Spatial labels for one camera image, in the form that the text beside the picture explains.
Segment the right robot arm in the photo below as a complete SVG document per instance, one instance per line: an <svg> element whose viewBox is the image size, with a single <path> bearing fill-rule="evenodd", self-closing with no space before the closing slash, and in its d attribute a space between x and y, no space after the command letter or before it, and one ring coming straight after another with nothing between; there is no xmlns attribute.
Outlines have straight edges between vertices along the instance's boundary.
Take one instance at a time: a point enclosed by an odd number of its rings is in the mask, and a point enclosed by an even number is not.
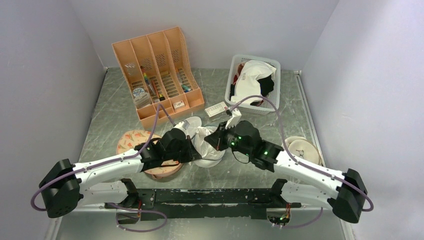
<svg viewBox="0 0 424 240"><path fill-rule="evenodd" d="M368 191L359 172L330 169L292 155L282 146L264 140L248 121L226 128L222 122L205 141L217 151L231 149L248 157L261 170L295 177L304 184L287 181L270 193L275 207L285 203L302 203L331 210L343 221L357 224L364 208Z"/></svg>

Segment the white mesh laundry bag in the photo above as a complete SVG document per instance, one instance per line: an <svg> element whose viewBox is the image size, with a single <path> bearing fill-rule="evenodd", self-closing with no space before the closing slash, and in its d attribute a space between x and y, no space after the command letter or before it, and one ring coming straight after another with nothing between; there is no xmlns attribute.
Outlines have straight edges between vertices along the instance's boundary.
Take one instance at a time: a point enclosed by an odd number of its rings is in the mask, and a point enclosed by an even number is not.
<svg viewBox="0 0 424 240"><path fill-rule="evenodd" d="M225 155L225 150L217 151L204 138L212 134L218 127L213 125L202 126L199 116L191 116L187 120L190 125L188 131L195 149L201 154L201 159L194 163L201 168L211 168L219 164Z"/></svg>

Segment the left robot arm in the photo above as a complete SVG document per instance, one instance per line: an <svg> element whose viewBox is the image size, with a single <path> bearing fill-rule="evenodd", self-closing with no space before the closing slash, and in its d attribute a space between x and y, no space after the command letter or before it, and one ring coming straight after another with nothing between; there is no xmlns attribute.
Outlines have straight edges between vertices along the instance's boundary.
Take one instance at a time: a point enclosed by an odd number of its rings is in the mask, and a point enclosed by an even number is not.
<svg viewBox="0 0 424 240"><path fill-rule="evenodd" d="M46 212L51 219L62 217L77 207L98 203L132 208L139 200L134 184L128 179L108 184L105 181L159 168L166 161L182 164L201 157L190 136L174 127L162 137L150 137L147 142L112 157L75 164L68 159L59 160L42 179L36 192L41 195L45 207L37 207L34 198L31 205L37 211Z"/></svg>

